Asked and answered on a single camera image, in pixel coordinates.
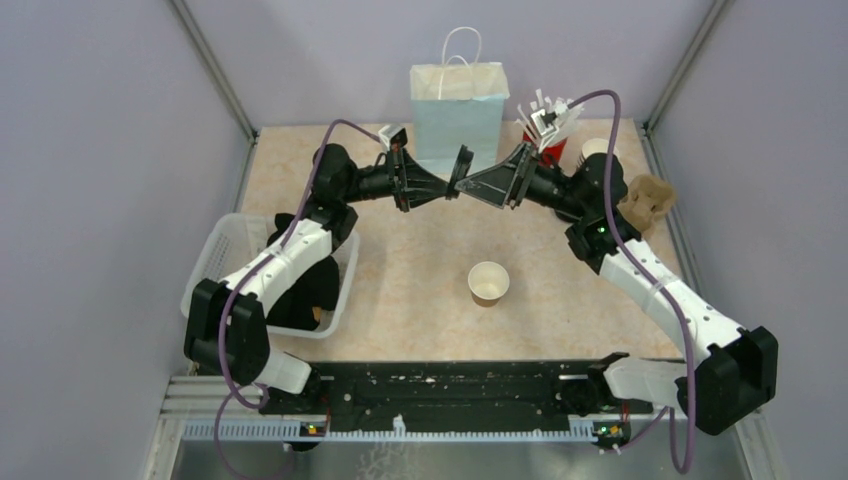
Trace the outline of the brown paper coffee cup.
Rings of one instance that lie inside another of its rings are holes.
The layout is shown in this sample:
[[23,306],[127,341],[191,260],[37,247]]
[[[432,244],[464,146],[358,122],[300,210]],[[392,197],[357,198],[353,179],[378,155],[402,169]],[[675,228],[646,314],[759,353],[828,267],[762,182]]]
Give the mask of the brown paper coffee cup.
[[481,307],[496,305],[510,288],[510,276],[499,263],[484,261],[474,265],[467,276],[472,300]]

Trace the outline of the black plastic cup lid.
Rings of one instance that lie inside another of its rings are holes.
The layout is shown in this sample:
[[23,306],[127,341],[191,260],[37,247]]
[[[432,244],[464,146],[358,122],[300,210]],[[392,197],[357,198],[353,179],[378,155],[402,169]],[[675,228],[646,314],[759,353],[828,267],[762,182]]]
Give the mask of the black plastic cup lid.
[[453,200],[460,195],[460,192],[457,189],[457,183],[468,175],[473,158],[474,152],[466,145],[461,145],[445,190],[446,199]]

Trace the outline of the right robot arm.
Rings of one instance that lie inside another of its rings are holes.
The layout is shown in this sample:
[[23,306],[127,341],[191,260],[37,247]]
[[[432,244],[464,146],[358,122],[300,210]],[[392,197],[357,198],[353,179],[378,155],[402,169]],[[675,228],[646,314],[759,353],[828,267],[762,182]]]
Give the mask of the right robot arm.
[[594,409],[612,412],[625,400],[650,402],[693,415],[700,431],[718,435],[775,397],[776,337],[720,313],[654,254],[617,209],[628,190],[616,155],[594,153],[571,176],[541,165],[528,142],[476,173],[472,158],[467,147],[460,148],[448,183],[451,195],[498,208],[529,200],[565,213],[573,255],[630,297],[684,356],[681,363],[606,357],[586,385]]

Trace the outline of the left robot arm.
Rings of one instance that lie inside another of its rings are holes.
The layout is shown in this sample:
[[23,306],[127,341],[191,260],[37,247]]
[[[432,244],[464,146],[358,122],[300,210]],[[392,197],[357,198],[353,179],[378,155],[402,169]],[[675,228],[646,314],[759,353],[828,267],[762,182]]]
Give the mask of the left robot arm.
[[308,197],[281,237],[221,280],[202,279],[188,311],[188,359],[238,385],[282,390],[297,413],[319,404],[312,367],[270,344],[267,320],[277,303],[305,282],[350,236],[358,219],[352,203],[391,198],[402,212],[452,194],[450,182],[426,171],[403,144],[391,144],[382,164],[358,167],[347,150],[330,143],[317,150]]

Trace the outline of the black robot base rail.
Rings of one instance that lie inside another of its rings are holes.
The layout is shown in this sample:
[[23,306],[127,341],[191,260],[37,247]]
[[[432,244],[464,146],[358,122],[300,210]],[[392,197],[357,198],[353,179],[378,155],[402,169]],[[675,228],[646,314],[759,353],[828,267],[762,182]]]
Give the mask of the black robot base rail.
[[400,416],[413,432],[566,431],[576,421],[607,432],[643,400],[603,393],[597,360],[316,362],[302,393],[271,389],[262,415],[298,416],[308,431],[386,431]]

